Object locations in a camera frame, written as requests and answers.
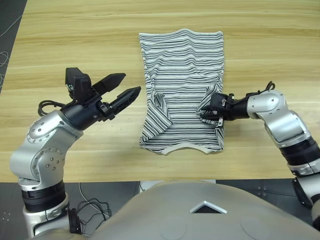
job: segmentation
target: wood grain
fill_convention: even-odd
[[[146,91],[138,33],[181,28],[224,32],[224,92],[242,97],[274,81],[320,142],[319,0],[28,0],[0,96],[0,182],[15,182],[9,159],[44,99],[67,103],[65,68],[96,82],[124,72],[113,98],[142,86],[113,121],[85,131],[64,167],[66,182],[290,178],[258,120],[225,124],[225,149],[157,155],[138,146]]]

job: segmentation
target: wire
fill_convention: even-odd
[[[86,227],[87,224],[97,215],[101,215],[103,217],[102,221],[99,223],[99,225],[95,228],[97,229],[98,227],[101,226],[101,224],[105,221],[107,221],[111,216],[112,216],[112,212],[109,206],[109,203],[107,202],[102,202],[99,201],[97,198],[91,198],[91,199],[87,199],[86,196],[84,195],[82,188],[81,188],[81,182],[79,182],[79,191],[81,196],[83,197],[83,199],[85,201],[82,201],[78,204],[77,206],[77,213],[81,212],[85,207],[87,206],[91,206],[92,208],[94,208],[95,210],[99,211],[98,213],[93,214],[88,220],[80,220],[80,223],[82,225],[82,234],[85,237],[90,237],[90,234],[86,233]]]
[[[79,191],[80,191],[80,194],[81,194],[81,196],[83,197],[83,199],[91,206],[91,207],[93,207],[95,210],[97,210],[97,211],[101,211],[100,209],[98,209],[98,208],[96,208],[91,202],[89,202],[89,200],[85,197],[85,195],[84,195],[84,193],[82,192],[82,189],[81,189],[81,182],[79,182]],[[110,215],[107,215],[107,214],[105,214],[105,213],[103,213],[103,215],[105,216],[105,217],[107,217],[107,218],[110,218],[111,216],[111,214]]]
[[[8,61],[9,61],[9,53],[7,51],[2,51],[0,52],[0,57],[3,56],[5,57],[3,62],[0,62],[0,68],[4,65],[8,65]],[[3,84],[4,84],[4,80],[5,80],[5,75],[0,73],[0,88],[2,88]]]
[[[22,18],[22,15],[19,16],[3,33],[0,34],[0,38],[3,35],[5,35],[16,24],[16,22],[18,22],[19,19],[21,19],[21,18]],[[0,56],[5,57],[4,62],[0,62],[0,68],[1,68],[3,65],[8,65],[9,53],[7,51],[2,51],[2,52],[0,52]],[[0,73],[0,89],[2,88],[2,86],[4,84],[4,80],[5,80],[5,75]]]
[[[3,33],[0,34],[0,38],[1,38],[3,35],[5,35],[5,34],[15,25],[15,23],[19,21],[20,18],[22,18],[22,15],[19,16],[19,17],[7,28],[7,30],[5,30]]]
[[[43,117],[45,115],[47,115],[48,113],[45,112],[43,110],[44,107],[46,106],[54,106],[55,108],[56,107],[60,107],[60,108],[63,108],[64,106],[66,106],[65,104],[63,103],[60,103],[60,102],[57,102],[57,101],[51,101],[51,100],[44,100],[44,101],[41,101],[38,105],[38,114],[40,117]]]
[[[141,186],[141,182],[139,183],[139,187],[140,187],[140,189],[141,189],[142,192],[145,191],[145,190],[142,188],[142,186]]]

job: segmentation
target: striped shirt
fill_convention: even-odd
[[[147,94],[140,146],[158,154],[194,148],[221,151],[224,129],[200,118],[211,94],[222,92],[224,37],[181,29],[139,34]]]

